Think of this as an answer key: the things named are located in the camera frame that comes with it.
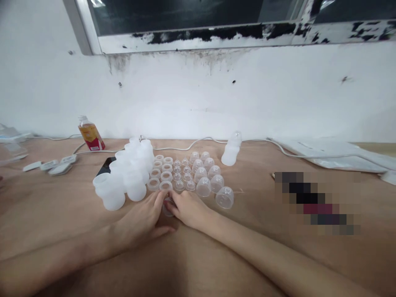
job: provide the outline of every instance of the black phone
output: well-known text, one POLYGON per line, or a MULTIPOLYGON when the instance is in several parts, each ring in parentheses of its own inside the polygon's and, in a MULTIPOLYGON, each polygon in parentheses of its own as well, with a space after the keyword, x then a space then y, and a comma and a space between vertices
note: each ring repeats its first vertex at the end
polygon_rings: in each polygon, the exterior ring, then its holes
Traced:
POLYGON ((102 165, 102 168, 99 170, 99 172, 98 172, 98 174, 96 176, 98 176, 99 174, 102 174, 102 173, 106 173, 106 172, 110 173, 110 166, 109 165, 110 165, 111 162, 113 162, 115 160, 116 160, 115 157, 107 158, 106 161, 104 161, 104 163, 102 165))

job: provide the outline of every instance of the window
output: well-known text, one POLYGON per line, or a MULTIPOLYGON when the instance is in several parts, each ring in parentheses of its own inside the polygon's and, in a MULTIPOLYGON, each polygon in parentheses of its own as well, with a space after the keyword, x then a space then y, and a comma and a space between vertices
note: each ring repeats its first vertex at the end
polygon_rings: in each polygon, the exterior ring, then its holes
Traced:
POLYGON ((84 54, 382 41, 395 0, 64 0, 84 54))

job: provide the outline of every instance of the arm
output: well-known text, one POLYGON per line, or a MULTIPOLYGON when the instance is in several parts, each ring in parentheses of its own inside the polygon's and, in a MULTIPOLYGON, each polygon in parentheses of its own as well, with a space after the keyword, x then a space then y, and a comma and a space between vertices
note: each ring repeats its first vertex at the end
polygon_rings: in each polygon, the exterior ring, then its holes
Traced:
POLYGON ((238 253, 289 296, 375 296, 314 260, 209 209, 195 194, 172 192, 167 209, 238 253))
POLYGON ((152 193, 112 225, 0 262, 0 295, 31 296, 72 272, 173 232, 154 227, 165 195, 152 193))

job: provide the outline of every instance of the wooden table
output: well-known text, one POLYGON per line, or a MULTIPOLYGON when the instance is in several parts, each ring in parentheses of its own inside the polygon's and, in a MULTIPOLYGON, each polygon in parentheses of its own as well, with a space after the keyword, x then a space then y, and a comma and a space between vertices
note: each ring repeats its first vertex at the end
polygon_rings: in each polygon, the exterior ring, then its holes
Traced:
MULTIPOLYGON (((108 150, 121 149, 125 139, 106 139, 108 150)), ((154 147, 188 147, 189 140, 152 140, 154 147)), ((92 179, 111 153, 79 156, 63 176, 40 170, 24 173, 35 161, 60 160, 81 139, 24 143, 29 156, 0 168, 0 260, 81 234, 120 219, 134 203, 127 200, 115 212, 106 211, 95 195, 92 179)), ((319 235, 323 229, 304 225, 292 206, 275 192, 271 172, 344 172, 325 170, 283 155, 271 143, 242 144, 237 163, 221 164, 224 145, 200 141, 190 151, 159 151, 180 160, 192 151, 208 151, 222 169, 225 183, 235 193, 230 210, 221 209, 211 195, 203 200, 221 214, 315 259, 363 287, 381 295, 396 295, 396 187, 374 174, 360 182, 342 178, 325 187, 333 202, 351 202, 361 221, 361 235, 319 235)), ((83 269, 41 292, 40 296, 283 296, 265 276, 238 255, 175 218, 160 218, 178 231, 137 250, 83 269)))

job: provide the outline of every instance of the power cord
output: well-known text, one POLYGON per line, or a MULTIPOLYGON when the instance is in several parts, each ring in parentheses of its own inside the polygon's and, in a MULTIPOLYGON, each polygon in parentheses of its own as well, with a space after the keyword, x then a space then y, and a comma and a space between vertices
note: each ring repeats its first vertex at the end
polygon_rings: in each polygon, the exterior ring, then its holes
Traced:
MULTIPOLYGON (((71 138, 72 136, 76 136, 76 135, 79 135, 79 134, 73 134, 73 135, 71 135, 71 136, 69 136, 69 137, 67 137, 67 138, 61 138, 61 139, 53 139, 53 138, 50 138, 50 137, 33 137, 33 138, 47 138, 47 139, 51 139, 51 140, 66 140, 66 139, 69 139, 69 138, 71 138)), ((147 138, 145 138, 144 136, 140 136, 140 139, 141 140, 143 140, 143 139, 147 139, 147 138)), ((163 151, 163 150, 168 150, 168 149, 170 149, 170 150, 176 150, 176 151, 188 151, 189 149, 191 149, 191 147, 195 144, 195 143, 197 143, 198 141, 200 141, 200 140, 205 140, 205 139, 211 139, 211 140, 213 140, 213 141, 215 141, 215 142, 217 142, 217 143, 220 143, 220 144, 227 144, 227 142, 223 142, 223 141, 218 141, 218 140, 215 140, 214 138, 212 138, 212 137, 204 137, 204 138, 201 138, 201 139, 197 139, 197 140, 195 140, 188 148, 172 148, 172 147, 166 147, 166 148, 154 148, 153 150, 155 150, 155 151, 163 151)), ((386 168, 386 169, 388 169, 388 170, 396 170, 396 169, 393 169, 393 168, 389 168, 389 167, 386 167, 386 166, 384 166, 384 165, 382 165, 382 164, 379 164, 379 163, 377 163, 377 162, 375 162, 375 161, 373 161, 373 160, 371 160, 371 159, 369 159, 369 158, 366 158, 366 157, 364 157, 364 156, 362 156, 362 155, 358 155, 358 154, 346 154, 346 155, 335 155, 335 156, 299 156, 299 155, 292 155, 292 154, 289 154, 289 153, 286 153, 285 152, 285 150, 283 149, 283 147, 279 144, 279 143, 277 143, 277 142, 275 142, 275 141, 272 141, 272 140, 269 140, 269 139, 249 139, 249 140, 244 140, 243 142, 245 142, 245 141, 266 141, 266 142, 271 142, 272 144, 275 144, 279 149, 280 149, 280 151, 284 154, 284 155, 286 155, 286 156, 288 156, 288 157, 293 157, 293 158, 303 158, 303 159, 327 159, 327 158, 346 158, 346 157, 359 157, 359 158, 362 158, 362 159, 364 159, 364 160, 366 160, 366 161, 369 161, 369 162, 371 162, 371 163, 373 163, 373 164, 375 164, 375 165, 378 165, 378 166, 380 166, 380 167, 382 167, 382 168, 386 168)), ((77 151, 83 146, 85 144, 85 142, 83 143, 83 144, 81 144, 81 145, 79 145, 75 150, 74 150, 74 152, 73 152, 73 155, 81 155, 81 154, 86 154, 86 153, 116 153, 116 152, 118 152, 118 151, 122 151, 123 149, 121 149, 121 150, 117 150, 117 151, 85 151, 85 152, 80 152, 80 153, 77 153, 77 151)))

